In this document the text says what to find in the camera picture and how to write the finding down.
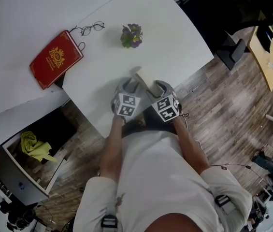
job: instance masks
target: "black clip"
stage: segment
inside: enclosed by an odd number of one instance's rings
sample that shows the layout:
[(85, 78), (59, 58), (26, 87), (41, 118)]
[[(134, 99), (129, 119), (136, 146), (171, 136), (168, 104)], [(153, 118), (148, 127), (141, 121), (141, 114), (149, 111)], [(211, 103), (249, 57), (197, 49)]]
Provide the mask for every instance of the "black clip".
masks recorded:
[(102, 228), (112, 228), (117, 229), (118, 220), (113, 215), (106, 215), (102, 218), (101, 227)]
[(227, 195), (219, 195), (215, 198), (215, 203), (221, 208), (228, 202), (230, 202), (231, 199)]

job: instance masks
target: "strap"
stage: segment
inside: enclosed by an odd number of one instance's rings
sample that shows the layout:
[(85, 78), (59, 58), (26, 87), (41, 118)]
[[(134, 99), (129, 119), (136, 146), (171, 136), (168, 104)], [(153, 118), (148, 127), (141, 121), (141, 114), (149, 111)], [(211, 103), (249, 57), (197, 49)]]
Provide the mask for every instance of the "strap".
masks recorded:
[(228, 195), (219, 195), (215, 198), (215, 203), (223, 209), (223, 211), (228, 215), (233, 210), (236, 209), (235, 205), (231, 202)]
[(122, 224), (116, 217), (116, 203), (112, 202), (107, 205), (106, 215), (97, 225), (95, 232), (122, 232)]

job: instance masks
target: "white shirt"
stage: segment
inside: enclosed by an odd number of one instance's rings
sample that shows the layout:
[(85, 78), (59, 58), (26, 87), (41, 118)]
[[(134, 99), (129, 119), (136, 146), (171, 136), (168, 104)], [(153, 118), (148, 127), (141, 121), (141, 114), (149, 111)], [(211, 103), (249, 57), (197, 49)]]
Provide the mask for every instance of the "white shirt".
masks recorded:
[[(169, 213), (188, 216), (204, 232), (223, 232), (205, 179), (213, 180), (215, 185), (219, 179), (223, 178), (224, 183), (227, 179), (227, 185), (236, 186), (236, 191), (247, 200), (251, 198), (228, 170), (214, 167), (198, 175), (183, 159), (178, 137), (172, 133), (132, 134), (123, 139), (122, 151), (118, 185), (103, 177), (88, 181), (76, 214), (74, 232), (94, 231), (107, 205), (120, 197), (117, 218), (124, 232), (144, 232), (157, 218)], [(249, 214), (252, 201), (246, 203), (244, 207)]]

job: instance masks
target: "yellow cloth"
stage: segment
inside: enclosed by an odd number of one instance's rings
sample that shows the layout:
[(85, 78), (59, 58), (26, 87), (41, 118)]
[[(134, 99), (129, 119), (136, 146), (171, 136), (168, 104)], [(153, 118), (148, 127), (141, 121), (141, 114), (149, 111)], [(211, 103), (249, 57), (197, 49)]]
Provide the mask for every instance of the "yellow cloth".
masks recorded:
[(31, 131), (24, 132), (21, 135), (21, 148), (22, 152), (39, 161), (42, 161), (44, 158), (57, 162), (56, 158), (49, 155), (49, 150), (51, 149), (49, 143), (37, 141), (36, 136)]

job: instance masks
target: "potted plant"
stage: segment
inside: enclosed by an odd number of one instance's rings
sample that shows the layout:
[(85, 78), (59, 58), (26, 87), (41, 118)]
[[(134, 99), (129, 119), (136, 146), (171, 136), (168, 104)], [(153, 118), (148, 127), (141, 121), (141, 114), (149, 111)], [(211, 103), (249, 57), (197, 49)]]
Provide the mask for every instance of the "potted plant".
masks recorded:
[(128, 27), (123, 26), (120, 40), (123, 47), (136, 48), (143, 42), (142, 35), (143, 32), (141, 26), (138, 24), (128, 24)]

